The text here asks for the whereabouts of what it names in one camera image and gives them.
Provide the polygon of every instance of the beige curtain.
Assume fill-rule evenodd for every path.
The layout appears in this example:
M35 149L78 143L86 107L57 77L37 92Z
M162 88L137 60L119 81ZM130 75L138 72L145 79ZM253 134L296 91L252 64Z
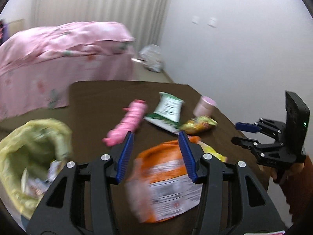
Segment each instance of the beige curtain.
M33 27L74 21L115 21L136 38L135 48L157 44L168 0L33 0Z

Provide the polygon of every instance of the brown table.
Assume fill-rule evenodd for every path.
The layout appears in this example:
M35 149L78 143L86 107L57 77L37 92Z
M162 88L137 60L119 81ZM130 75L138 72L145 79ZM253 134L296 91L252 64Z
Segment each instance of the brown table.
M181 121L193 117L192 111L200 98L200 94L188 85L138 81L74 83L70 87L69 103L75 160L78 163L85 163L107 153L108 148L101 139L124 116L125 112L122 108L127 107L134 99L143 99L149 106L148 112L153 112L159 103L158 92L160 91L173 94L185 101L181 111ZM219 124L217 128L199 134L202 141L212 146L218 153L227 156L230 163L234 164L238 160L244 160L267 189L269 177L259 169L254 156L248 150L231 143L233 136L242 136L242 133L237 131L234 124L218 109L214 111L212 117ZM177 136L144 121L135 133L134 149L130 157L126 178L132 170L133 160L140 152L176 138ZM140 224L129 209L124 182L118 186L111 186L111 189L121 235L191 234L195 225L197 207L164 222ZM227 219L227 190L223 191L221 226L226 225ZM90 225L88 214L86 215L86 225L87 227Z

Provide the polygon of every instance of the bed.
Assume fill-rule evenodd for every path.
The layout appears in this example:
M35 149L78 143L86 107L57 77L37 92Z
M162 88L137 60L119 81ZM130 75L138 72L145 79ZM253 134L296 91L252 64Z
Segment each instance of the bed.
M0 121L68 105L78 81L133 80L134 41L120 23L76 22L14 34L0 46Z

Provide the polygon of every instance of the gold candy wrapper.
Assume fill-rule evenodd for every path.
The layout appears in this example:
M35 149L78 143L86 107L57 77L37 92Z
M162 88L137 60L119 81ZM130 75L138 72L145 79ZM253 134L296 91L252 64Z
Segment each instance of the gold candy wrapper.
M217 126L217 122L207 116L195 117L188 120L182 126L180 130L184 130L187 134L196 134L198 132L210 129L212 126Z

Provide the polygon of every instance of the silver screw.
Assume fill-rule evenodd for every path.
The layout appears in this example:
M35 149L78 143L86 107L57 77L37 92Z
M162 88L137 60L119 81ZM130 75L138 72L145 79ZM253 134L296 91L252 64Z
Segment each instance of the silver screw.
M206 159L206 160L211 160L212 159L212 155L209 154L209 153L205 153L205 154L203 154L203 158Z
M239 161L238 166L241 168L244 168L244 167L246 167L246 163L244 161Z
M109 160L111 157L110 157L110 155L108 155L108 154L104 154L104 155L102 155L101 156L101 160L103 160L103 161L107 161L107 160Z
M66 164L66 167L73 168L75 166L75 163L73 161L70 161Z

